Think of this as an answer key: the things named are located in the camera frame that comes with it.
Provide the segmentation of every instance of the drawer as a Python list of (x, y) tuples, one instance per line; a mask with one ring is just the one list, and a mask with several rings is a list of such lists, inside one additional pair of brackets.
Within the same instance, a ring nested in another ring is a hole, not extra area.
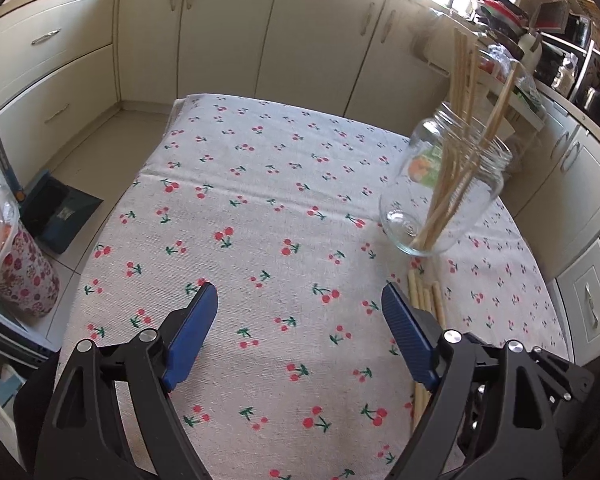
[(600, 355), (600, 240), (558, 276), (575, 363)]
[(112, 41), (113, 0), (36, 0), (0, 18), (0, 108)]
[(75, 134), (117, 102), (113, 47), (77, 59), (25, 90), (0, 111), (0, 138), (26, 186)]

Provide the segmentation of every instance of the kitchen counter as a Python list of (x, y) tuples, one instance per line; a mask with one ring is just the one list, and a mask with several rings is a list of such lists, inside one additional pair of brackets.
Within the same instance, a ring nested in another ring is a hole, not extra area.
[(536, 86), (538, 86), (538, 90), (541, 91), (544, 95), (546, 95), (552, 101), (558, 103), (562, 108), (568, 111), (570, 115), (572, 115), (582, 126), (584, 126), (590, 133), (596, 137), (596, 140), (600, 142), (600, 127), (593, 122), (589, 117), (580, 110), (575, 104), (570, 102), (565, 97), (562, 97), (558, 92), (549, 88), (544, 83), (539, 82), (536, 79)]

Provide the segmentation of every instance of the tablecloth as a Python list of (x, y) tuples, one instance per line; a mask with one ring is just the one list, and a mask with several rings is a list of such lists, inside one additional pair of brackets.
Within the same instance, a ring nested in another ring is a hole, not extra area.
[[(566, 356), (533, 256), (497, 200), (443, 256), (411, 259), (378, 223), (408, 140), (340, 117), (189, 96), (84, 269), (77, 341), (126, 342), (204, 281), (218, 316), (176, 412), (213, 478), (383, 479), (410, 435), (413, 382), (382, 313), (387, 280), (440, 280), (450, 327)], [(150, 460), (122, 392), (138, 465)]]

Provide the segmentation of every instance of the glass jar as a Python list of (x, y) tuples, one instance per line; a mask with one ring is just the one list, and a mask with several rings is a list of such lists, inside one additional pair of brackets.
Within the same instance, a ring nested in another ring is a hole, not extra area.
[(402, 251), (448, 250), (497, 198), (509, 149), (495, 139), (483, 152), (484, 127), (466, 124), (443, 103), (411, 134), (400, 170), (380, 197), (384, 232)]

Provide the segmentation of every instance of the cabinet door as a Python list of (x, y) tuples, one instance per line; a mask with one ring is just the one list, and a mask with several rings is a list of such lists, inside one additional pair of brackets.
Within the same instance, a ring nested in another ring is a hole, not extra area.
[(253, 97), (273, 0), (184, 0), (178, 95)]
[(411, 54), (427, 10), (410, 0), (386, 1), (345, 117), (408, 136), (431, 116), (448, 78)]
[(516, 216), (545, 281), (557, 277), (600, 232), (600, 143), (580, 128), (538, 192)]
[(182, 0), (120, 0), (118, 69), (123, 101), (172, 104)]
[(384, 0), (274, 0), (256, 97), (343, 115)]
[(600, 355), (600, 240), (558, 277), (573, 355), (583, 365)]
[[(547, 110), (554, 110), (553, 101), (542, 101)], [(522, 167), (507, 180), (500, 194), (514, 218), (556, 167), (577, 128), (578, 121), (570, 115), (546, 115), (544, 128), (538, 132), (522, 158)]]

